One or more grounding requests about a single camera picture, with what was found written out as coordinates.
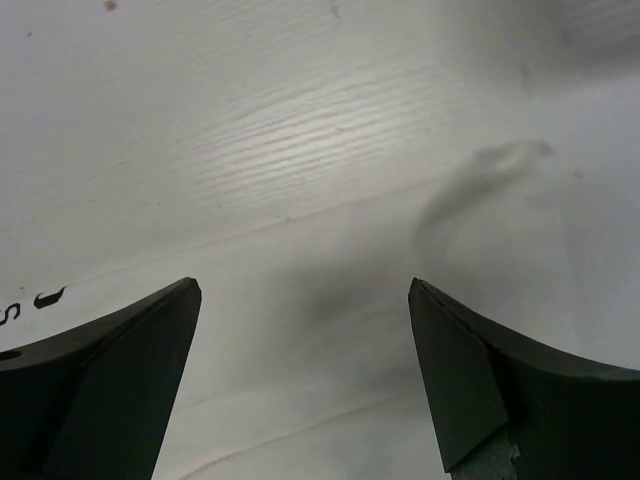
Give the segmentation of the white t-shirt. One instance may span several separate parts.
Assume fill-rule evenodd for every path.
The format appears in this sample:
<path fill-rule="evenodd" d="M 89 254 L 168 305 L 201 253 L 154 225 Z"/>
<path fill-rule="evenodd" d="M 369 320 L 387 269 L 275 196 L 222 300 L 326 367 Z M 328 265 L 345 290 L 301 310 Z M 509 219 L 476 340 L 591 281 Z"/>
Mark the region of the white t-shirt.
<path fill-rule="evenodd" d="M 114 265 L 1 251 L 17 347 L 184 277 L 200 319 L 159 479 L 437 479 L 414 278 L 552 347 L 639 365 L 639 146 L 520 140 L 413 188 Z"/>

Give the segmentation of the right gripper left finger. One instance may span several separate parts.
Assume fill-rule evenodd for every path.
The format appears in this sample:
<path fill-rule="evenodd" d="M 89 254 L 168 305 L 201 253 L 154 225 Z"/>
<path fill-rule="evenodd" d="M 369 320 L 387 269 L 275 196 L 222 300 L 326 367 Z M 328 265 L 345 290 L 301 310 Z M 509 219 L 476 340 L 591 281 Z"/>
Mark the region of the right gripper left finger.
<path fill-rule="evenodd" d="M 201 307 L 183 278 L 116 312 L 1 352 L 4 479 L 149 479 Z"/>

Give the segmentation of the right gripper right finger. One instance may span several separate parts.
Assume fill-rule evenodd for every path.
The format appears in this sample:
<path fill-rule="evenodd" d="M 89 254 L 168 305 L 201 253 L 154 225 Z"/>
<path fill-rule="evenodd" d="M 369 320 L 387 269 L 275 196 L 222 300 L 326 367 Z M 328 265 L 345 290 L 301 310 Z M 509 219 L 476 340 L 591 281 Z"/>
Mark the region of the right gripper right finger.
<path fill-rule="evenodd" d="M 635 479 L 639 374 L 483 317 L 414 279 L 408 303 L 444 470 L 454 479 Z"/>

